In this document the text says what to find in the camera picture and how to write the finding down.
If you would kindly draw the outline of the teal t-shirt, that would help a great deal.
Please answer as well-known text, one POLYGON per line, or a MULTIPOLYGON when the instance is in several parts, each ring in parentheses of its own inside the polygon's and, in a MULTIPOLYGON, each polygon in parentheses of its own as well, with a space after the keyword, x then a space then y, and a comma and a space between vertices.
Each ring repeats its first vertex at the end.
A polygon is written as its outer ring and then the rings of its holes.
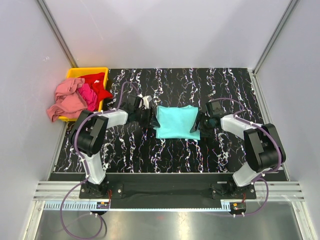
POLYGON ((156 119, 160 127, 154 127, 157 139, 200 140, 200 131, 190 132, 196 121, 199 109, 185 107, 158 106, 156 119))

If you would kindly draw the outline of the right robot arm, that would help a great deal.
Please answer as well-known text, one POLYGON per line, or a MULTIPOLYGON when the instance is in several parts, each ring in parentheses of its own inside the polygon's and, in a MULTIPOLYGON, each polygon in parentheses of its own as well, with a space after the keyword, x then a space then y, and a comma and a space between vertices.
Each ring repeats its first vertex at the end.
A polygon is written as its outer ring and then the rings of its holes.
POLYGON ((206 103, 206 111, 198 111, 191 133, 212 137, 215 129, 221 129, 244 142, 245 163, 225 183, 211 185, 213 199, 243 199, 253 193, 254 183, 266 173, 276 172, 286 161, 286 153, 276 127, 258 124, 239 116, 244 106, 235 113, 225 112, 217 98, 206 103))

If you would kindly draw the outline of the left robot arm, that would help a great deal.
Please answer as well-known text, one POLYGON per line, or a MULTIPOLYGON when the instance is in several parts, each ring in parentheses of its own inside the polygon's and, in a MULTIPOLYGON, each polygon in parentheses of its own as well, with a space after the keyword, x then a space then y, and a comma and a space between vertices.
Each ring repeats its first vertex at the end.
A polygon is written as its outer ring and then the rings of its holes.
POLYGON ((103 198, 111 195, 100 155, 106 131, 132 122, 137 122, 143 128, 159 127, 151 101, 150 95, 129 95, 119 108, 102 112, 85 109, 80 113, 69 134, 69 141, 79 154, 85 170, 81 198, 103 198))

